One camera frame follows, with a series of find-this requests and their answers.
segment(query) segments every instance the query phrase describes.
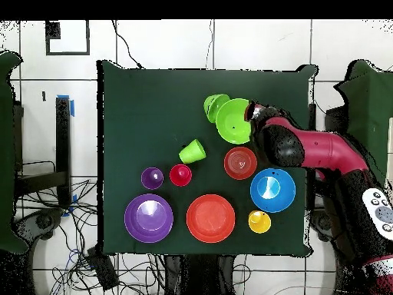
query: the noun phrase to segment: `purple cup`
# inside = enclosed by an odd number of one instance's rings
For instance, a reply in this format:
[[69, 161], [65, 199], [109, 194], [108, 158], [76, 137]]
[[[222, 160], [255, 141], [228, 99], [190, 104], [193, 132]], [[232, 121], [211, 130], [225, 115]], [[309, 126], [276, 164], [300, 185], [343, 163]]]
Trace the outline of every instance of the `purple cup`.
[[142, 194], [128, 204], [124, 224], [134, 239], [155, 243], [164, 239], [172, 229], [173, 212], [162, 197]]
[[156, 167], [148, 167], [142, 172], [140, 180], [147, 189], [157, 189], [163, 183], [163, 172]]

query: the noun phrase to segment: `red bowl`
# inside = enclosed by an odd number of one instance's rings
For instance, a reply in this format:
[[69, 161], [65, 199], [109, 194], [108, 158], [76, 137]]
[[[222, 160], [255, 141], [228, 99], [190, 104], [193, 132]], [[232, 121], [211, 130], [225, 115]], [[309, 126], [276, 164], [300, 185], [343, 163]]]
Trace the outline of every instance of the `red bowl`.
[[226, 173], [235, 180], [251, 177], [256, 170], [256, 156], [249, 148], [234, 147], [224, 158]]
[[184, 164], [178, 164], [170, 169], [169, 179], [174, 185], [178, 187], [184, 187], [189, 184], [193, 174], [188, 166]]

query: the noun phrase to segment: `lime green cup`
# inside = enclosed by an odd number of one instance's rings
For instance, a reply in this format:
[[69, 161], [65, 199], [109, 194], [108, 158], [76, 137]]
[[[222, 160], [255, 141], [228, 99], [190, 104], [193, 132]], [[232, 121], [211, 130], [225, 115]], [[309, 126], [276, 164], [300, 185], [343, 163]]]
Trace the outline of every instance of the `lime green cup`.
[[189, 164], [203, 160], [206, 158], [206, 153], [200, 142], [195, 139], [191, 141], [187, 147], [183, 148], [183, 150], [179, 153], [179, 156], [183, 164]]
[[230, 97], [227, 94], [210, 95], [203, 103], [203, 109], [205, 110], [207, 120], [211, 123], [215, 123], [219, 109], [229, 100]]

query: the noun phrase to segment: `green bowl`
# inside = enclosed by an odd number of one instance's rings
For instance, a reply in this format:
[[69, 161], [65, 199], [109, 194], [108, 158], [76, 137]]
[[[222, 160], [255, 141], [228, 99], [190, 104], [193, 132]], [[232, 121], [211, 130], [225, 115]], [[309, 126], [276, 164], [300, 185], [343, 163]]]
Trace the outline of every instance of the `green bowl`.
[[210, 95], [203, 103], [203, 109], [207, 116], [207, 120], [211, 123], [216, 122], [216, 116], [223, 104], [227, 103], [230, 97], [227, 94]]
[[248, 100], [235, 98], [218, 111], [216, 126], [220, 136], [231, 144], [245, 144], [249, 141], [251, 125], [244, 121]]

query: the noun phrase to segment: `black stand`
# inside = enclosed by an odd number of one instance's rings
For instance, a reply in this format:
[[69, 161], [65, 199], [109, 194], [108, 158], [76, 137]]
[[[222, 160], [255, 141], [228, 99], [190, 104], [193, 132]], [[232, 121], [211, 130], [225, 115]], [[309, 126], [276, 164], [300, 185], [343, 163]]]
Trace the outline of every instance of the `black stand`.
[[164, 256], [164, 295], [235, 295], [232, 286], [235, 257], [216, 254]]
[[[71, 146], [70, 107], [68, 98], [56, 98], [56, 171], [53, 173], [17, 177], [15, 199], [25, 194], [57, 187], [58, 204], [66, 209], [71, 204]], [[21, 119], [23, 107], [20, 102], [14, 106], [15, 119], [15, 170], [22, 169]]]

